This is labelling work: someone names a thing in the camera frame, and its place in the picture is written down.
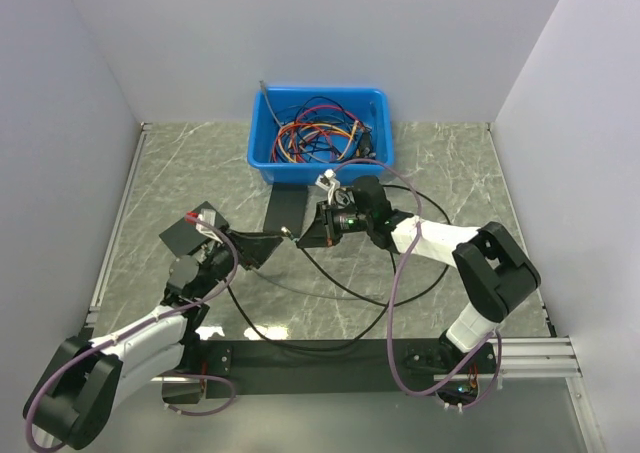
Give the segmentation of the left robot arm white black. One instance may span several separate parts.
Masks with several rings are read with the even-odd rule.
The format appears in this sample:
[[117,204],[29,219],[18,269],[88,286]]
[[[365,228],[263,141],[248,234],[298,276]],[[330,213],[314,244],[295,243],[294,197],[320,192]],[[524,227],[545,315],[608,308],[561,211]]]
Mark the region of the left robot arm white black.
[[197,329],[208,301],[238,268],[261,267],[281,244],[278,235],[223,231],[202,249],[176,258],[158,306],[108,335],[67,338],[60,344],[25,403],[26,441],[43,451],[34,432],[57,440],[54,451],[88,446],[114,408],[151,379],[174,370],[194,372],[201,361]]

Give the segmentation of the black network switch box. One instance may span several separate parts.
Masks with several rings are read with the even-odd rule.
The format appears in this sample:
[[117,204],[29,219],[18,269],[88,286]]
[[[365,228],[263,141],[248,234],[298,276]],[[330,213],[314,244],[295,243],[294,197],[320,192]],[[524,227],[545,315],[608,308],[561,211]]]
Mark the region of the black network switch box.
[[[209,202],[201,203],[193,212],[201,213],[206,209],[213,210],[216,214],[212,224],[225,232],[229,228],[228,221]],[[185,219],[178,220],[164,230],[159,234],[159,238],[175,257],[192,255],[209,241],[208,237],[196,229],[196,225],[187,222]]]

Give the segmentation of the black cable teal plug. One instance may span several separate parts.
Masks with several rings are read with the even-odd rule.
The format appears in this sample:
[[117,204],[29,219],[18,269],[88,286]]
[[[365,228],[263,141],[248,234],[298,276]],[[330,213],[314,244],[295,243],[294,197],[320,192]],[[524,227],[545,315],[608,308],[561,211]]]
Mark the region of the black cable teal plug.
[[[348,193],[346,192],[347,188],[346,187],[340,187],[336,190],[335,193],[331,194],[331,197],[333,198],[333,205],[334,206],[346,206],[347,205],[347,197],[348,197]],[[449,215],[447,214],[447,212],[433,199],[431,199],[429,196],[427,196],[426,194],[418,191],[417,194],[423,199],[426,200],[428,203],[430,203],[434,208],[436,208],[439,213],[444,217],[445,222],[448,225],[451,225],[451,219],[449,217]],[[374,299],[373,297],[368,297],[365,295],[362,295],[360,293],[357,293],[355,291],[353,291],[352,289],[350,289],[348,286],[343,285],[342,283],[340,283],[337,279],[335,279],[330,273],[328,273],[305,249],[301,248],[300,251],[303,253],[303,255],[305,256],[305,258],[313,265],[313,267],[322,275],[324,276],[327,280],[329,280],[333,285],[335,285],[339,290],[342,290],[343,292],[345,292],[350,300],[361,300],[364,301],[366,303],[369,304],[373,304],[376,306],[380,306],[382,308],[386,308],[387,307],[387,303],[383,303],[382,300],[384,299],[383,296],[381,296],[379,299]],[[449,267],[447,265],[445,265],[442,269],[442,271],[440,272],[440,274],[438,275],[438,277],[435,279],[435,281],[429,285],[425,290],[405,299],[402,300],[400,302],[397,303],[397,306],[403,306],[405,304],[409,304],[412,303],[424,296],[426,296],[429,292],[431,292],[433,289],[435,289],[440,283],[441,281],[444,279],[446,273],[448,272]]]

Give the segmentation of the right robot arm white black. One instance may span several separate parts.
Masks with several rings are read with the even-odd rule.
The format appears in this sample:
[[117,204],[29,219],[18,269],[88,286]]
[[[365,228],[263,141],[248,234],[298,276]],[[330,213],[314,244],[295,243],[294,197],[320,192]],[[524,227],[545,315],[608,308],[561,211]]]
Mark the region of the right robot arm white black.
[[500,223],[460,227],[395,209],[375,176],[361,176],[343,188],[335,172],[327,170],[316,185],[327,199],[316,205],[299,248],[333,247],[346,234],[364,232],[382,250],[414,254],[458,271],[468,303],[443,334],[439,350],[441,363],[452,372],[472,364],[474,347],[540,286],[536,267]]

